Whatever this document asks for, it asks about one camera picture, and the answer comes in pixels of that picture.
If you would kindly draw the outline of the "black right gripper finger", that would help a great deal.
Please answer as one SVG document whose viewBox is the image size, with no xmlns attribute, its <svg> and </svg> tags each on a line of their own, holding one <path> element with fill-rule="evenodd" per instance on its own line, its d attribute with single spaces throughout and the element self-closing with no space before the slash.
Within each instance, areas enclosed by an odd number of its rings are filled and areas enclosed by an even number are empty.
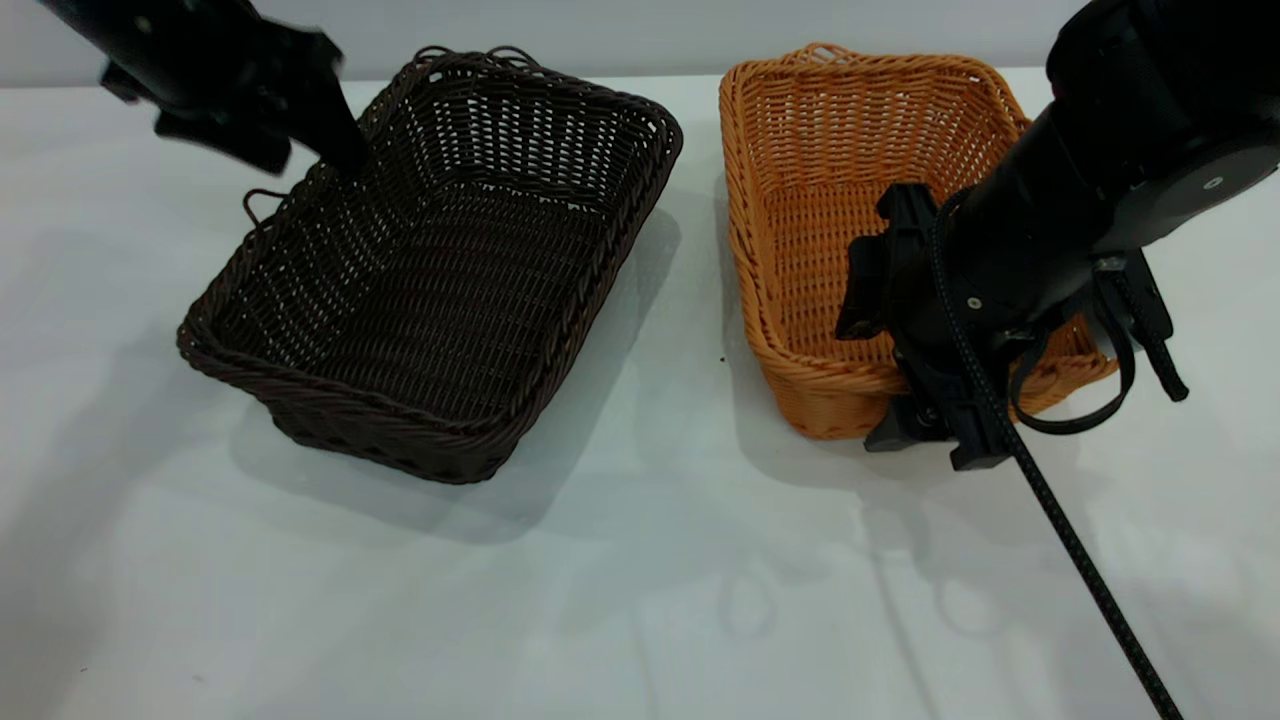
<svg viewBox="0 0 1280 720">
<path fill-rule="evenodd" d="M 960 425 L 954 437 L 950 462 L 955 471 L 989 470 L 1012 456 L 1007 433 L 1000 425 Z"/>
<path fill-rule="evenodd" d="M 864 439 L 864 450 L 891 454 L 946 441 L 947 423 L 936 406 L 923 404 L 914 396 L 895 396 L 884 418 Z"/>
</svg>

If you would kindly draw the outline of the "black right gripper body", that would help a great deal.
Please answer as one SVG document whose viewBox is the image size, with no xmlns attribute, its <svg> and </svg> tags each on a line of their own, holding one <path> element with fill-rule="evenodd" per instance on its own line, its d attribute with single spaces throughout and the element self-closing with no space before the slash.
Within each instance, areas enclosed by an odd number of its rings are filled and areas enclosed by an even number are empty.
<svg viewBox="0 0 1280 720">
<path fill-rule="evenodd" d="M 960 425 L 1000 425 L 989 397 L 1009 400 L 1010 347 L 992 348 L 982 341 L 975 343 L 977 369 L 989 386 L 986 393 L 954 346 L 936 354 L 918 348 L 910 340 L 896 334 L 892 340 L 893 360 L 908 382 L 908 393 L 902 396 L 914 396 L 923 404 L 936 406 L 947 423 L 947 441 L 955 441 L 954 430 Z"/>
</svg>

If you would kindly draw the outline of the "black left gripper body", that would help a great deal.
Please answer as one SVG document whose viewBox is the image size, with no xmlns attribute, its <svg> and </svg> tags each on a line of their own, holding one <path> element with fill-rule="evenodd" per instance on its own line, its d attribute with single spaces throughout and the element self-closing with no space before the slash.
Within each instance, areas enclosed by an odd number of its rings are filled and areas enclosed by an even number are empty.
<svg viewBox="0 0 1280 720">
<path fill-rule="evenodd" d="M 156 131 L 296 131 L 296 90 L 307 68 L 338 67 L 320 29 L 269 18 L 102 18 L 101 83 L 124 102 L 148 102 Z"/>
</svg>

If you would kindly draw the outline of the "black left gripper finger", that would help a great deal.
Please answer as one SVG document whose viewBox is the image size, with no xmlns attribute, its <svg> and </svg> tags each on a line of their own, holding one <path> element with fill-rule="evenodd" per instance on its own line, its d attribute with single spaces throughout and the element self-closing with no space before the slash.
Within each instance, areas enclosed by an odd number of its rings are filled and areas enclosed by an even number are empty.
<svg viewBox="0 0 1280 720">
<path fill-rule="evenodd" d="M 296 138 L 346 176 L 357 176 L 369 146 L 333 65 L 307 68 L 296 90 Z"/>
</svg>

